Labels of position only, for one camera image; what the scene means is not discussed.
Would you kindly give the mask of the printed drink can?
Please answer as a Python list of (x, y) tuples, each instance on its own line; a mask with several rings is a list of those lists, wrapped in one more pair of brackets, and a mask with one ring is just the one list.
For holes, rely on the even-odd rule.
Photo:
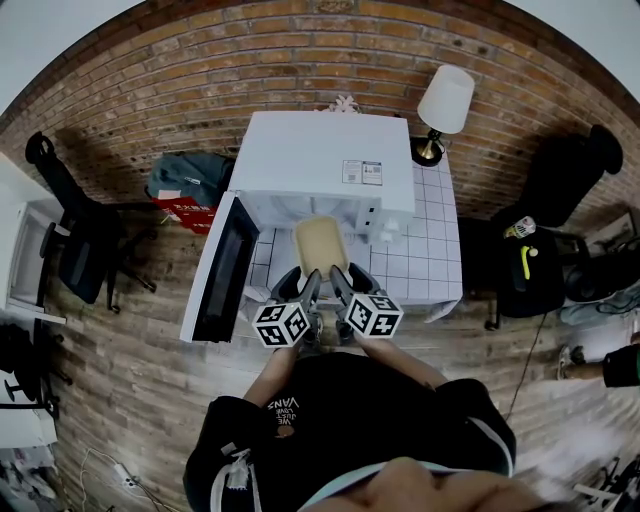
[(523, 239), (536, 231), (536, 223), (531, 216), (525, 216), (506, 228), (503, 237)]

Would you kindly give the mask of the black floor fan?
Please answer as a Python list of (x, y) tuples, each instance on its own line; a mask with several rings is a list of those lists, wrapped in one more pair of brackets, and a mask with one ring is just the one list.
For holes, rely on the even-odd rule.
[(577, 303), (601, 301), (640, 280), (640, 267), (575, 267), (565, 281), (566, 297)]

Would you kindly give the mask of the white metal rack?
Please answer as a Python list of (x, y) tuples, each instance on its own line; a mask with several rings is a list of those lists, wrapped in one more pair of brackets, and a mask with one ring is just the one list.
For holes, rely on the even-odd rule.
[(615, 457), (600, 468), (603, 481), (599, 487), (575, 484), (573, 490), (585, 497), (593, 512), (640, 512), (640, 454), (622, 471), (621, 459)]

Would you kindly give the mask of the white microwave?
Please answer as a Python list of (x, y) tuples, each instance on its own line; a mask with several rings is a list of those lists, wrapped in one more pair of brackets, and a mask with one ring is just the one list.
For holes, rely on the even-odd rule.
[(180, 331), (185, 342), (228, 342), (245, 299), (244, 276), (258, 227), (232, 189), (242, 169), (265, 171), (288, 162), (412, 161), (401, 118), (316, 111), (258, 111), (250, 119), (227, 191), (202, 250)]

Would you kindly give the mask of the black office chair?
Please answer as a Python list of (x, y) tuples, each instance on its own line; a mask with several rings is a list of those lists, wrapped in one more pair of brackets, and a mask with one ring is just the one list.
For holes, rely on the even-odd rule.
[[(558, 229), (603, 175), (619, 173), (622, 164), (621, 144), (601, 125), (586, 136), (552, 136), (541, 143), (520, 197), (490, 221), (496, 312), (485, 323), (487, 330), (499, 329), (504, 317), (530, 318), (563, 306), (564, 270), (589, 254), (584, 239)], [(525, 216), (534, 219), (536, 231), (505, 239), (504, 230)]]
[(29, 138), (25, 158), (36, 167), (63, 207), (64, 216), (71, 221), (66, 234), (57, 232), (60, 225), (52, 222), (41, 246), (42, 254), (47, 252), (50, 243), (63, 247), (59, 264), (62, 283), (87, 304), (96, 301), (102, 285), (106, 284), (107, 309), (115, 314), (120, 312), (113, 302), (119, 273), (154, 293), (156, 284), (128, 268), (126, 261), (134, 256), (135, 248), (143, 240), (155, 240), (157, 232), (146, 228), (128, 239), (116, 208), (84, 193), (43, 133), (37, 132)]
[(0, 391), (8, 396), (0, 401), (0, 410), (44, 410), (54, 420), (59, 418), (60, 398), (54, 394), (51, 377), (67, 386), (70, 376), (54, 366), (54, 356), (64, 337), (34, 321), (33, 333), (15, 323), (0, 325), (0, 371), (12, 375), (16, 383), (4, 378)]

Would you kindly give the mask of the white low table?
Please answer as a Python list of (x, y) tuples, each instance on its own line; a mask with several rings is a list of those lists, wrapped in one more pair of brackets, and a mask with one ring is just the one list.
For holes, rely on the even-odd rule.
[(0, 449), (47, 446), (56, 441), (54, 419), (43, 409), (0, 409)]

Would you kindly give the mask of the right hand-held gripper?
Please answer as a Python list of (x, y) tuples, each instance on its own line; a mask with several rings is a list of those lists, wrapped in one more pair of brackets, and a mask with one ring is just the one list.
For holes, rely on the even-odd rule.
[(403, 309), (362, 267), (351, 263), (349, 274), (352, 284), (338, 266), (331, 266), (331, 286), (342, 304), (338, 313), (347, 312), (346, 322), (363, 338), (391, 339), (404, 316)]

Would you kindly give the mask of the person's left shoe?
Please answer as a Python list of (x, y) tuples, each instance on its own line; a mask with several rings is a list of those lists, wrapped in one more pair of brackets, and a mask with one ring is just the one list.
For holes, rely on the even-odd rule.
[(315, 349), (320, 346), (321, 334), (323, 331), (323, 320), (320, 316), (312, 316), (309, 320), (310, 327), (303, 334), (303, 346)]

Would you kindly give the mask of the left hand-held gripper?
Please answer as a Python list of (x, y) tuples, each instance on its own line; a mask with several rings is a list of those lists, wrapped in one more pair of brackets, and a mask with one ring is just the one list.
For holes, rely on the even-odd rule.
[(315, 269), (299, 290), (301, 277), (300, 267), (287, 272), (256, 311), (252, 327), (266, 348), (293, 347), (311, 329), (308, 315), (319, 298), (321, 272)]

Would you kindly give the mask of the white cabinet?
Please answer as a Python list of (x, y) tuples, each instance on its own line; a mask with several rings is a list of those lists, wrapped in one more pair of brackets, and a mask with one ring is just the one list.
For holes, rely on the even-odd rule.
[(62, 213), (49, 191), (0, 152), (0, 320), (66, 323), (38, 303), (41, 244)]

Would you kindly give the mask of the grey-green bag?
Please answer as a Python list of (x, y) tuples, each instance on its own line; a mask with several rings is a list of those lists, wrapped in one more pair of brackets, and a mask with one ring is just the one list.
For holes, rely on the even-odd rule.
[(227, 191), (236, 160), (207, 152), (163, 154), (155, 161), (147, 182), (147, 193), (160, 198), (160, 191), (178, 191), (201, 206), (217, 206)]

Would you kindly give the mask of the white tiled table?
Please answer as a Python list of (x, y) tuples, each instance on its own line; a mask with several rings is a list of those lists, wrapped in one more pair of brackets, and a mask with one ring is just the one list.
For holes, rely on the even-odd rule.
[(232, 186), (259, 234), (243, 278), (245, 294), (263, 301), (299, 265), (294, 229), (276, 196), (352, 202), (342, 218), (349, 263), (362, 267), (403, 305), (424, 306), (427, 319), (447, 315), (463, 292), (459, 229), (451, 175), (444, 164), (426, 169), (409, 159), (288, 162), (242, 169)]

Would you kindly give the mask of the beige plate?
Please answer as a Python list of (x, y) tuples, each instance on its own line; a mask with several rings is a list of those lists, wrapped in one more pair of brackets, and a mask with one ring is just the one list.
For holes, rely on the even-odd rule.
[(299, 222), (294, 229), (294, 241), (299, 266), (306, 277), (318, 270), (326, 282), (333, 266), (342, 272), (348, 269), (343, 234), (334, 217), (315, 216)]

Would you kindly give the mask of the person's black shirt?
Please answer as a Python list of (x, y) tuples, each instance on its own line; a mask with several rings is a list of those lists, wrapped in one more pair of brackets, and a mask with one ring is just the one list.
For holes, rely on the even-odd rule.
[(209, 405), (183, 477), (194, 512), (298, 512), (409, 457), (440, 473), (512, 474), (516, 441), (474, 379), (428, 388), (371, 358), (298, 361), (266, 405)]

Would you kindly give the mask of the person's left forearm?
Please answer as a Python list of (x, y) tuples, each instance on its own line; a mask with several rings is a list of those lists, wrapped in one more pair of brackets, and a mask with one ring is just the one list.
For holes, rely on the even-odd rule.
[(287, 384), (298, 354), (298, 346), (276, 349), (243, 399), (258, 407), (265, 407)]

